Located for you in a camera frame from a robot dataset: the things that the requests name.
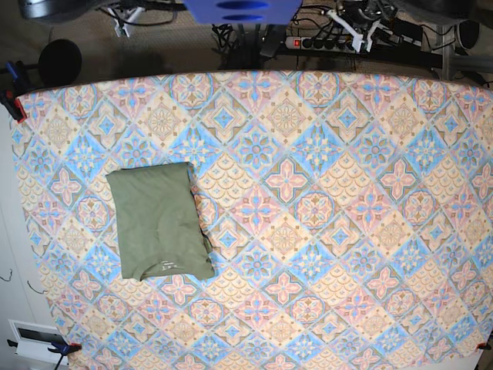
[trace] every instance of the tile-pattern fabric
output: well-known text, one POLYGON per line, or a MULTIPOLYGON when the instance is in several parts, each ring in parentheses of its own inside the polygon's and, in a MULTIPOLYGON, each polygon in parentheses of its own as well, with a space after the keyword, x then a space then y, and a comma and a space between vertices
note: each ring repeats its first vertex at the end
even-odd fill
POLYGON ((388 370, 493 329, 488 90, 219 72, 21 101, 22 206, 72 368, 388 370), (105 175, 183 161, 216 277, 122 280, 105 175))

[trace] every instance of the folded t-shirt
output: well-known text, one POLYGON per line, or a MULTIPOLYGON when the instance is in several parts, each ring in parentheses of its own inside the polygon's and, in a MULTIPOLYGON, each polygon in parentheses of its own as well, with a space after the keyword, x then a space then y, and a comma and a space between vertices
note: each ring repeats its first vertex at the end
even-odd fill
POLYGON ((106 176, 116 205, 122 277, 214 276, 199 226, 188 163, 118 170, 106 176))

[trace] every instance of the olive green t-shirt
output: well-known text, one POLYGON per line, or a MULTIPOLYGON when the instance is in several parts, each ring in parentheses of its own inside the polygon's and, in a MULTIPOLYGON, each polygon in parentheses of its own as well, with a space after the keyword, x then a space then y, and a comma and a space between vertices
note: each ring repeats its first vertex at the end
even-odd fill
POLYGON ((116 205, 122 277, 214 276, 199 226, 188 163, 118 170, 106 176, 116 205))

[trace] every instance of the patterned tablecloth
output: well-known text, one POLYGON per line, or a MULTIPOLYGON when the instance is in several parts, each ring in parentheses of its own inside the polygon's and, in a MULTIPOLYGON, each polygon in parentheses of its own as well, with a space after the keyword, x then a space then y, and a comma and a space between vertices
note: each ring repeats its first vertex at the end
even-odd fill
POLYGON ((22 206, 72 368, 384 370, 493 329, 488 90, 224 72, 21 101, 22 206), (105 175, 183 161, 216 277, 122 280, 105 175))

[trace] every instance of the white wall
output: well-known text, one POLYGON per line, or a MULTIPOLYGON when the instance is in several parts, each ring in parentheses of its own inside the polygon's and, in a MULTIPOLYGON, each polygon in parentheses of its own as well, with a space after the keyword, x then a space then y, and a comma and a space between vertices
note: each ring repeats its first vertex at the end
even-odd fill
MULTIPOLYGON (((22 369, 27 365, 43 369, 41 362, 29 364, 15 356, 15 349, 8 347, 6 341, 14 340, 8 324, 10 318, 54 326, 45 298, 27 285, 29 280, 33 287, 42 290, 22 214, 8 125, 8 113, 0 106, 0 276, 6 278, 9 269, 13 270, 12 281, 0 281, 0 369, 22 369)), ((419 369, 473 370, 480 355, 419 369)), ((44 364, 46 369, 53 367, 44 364)))

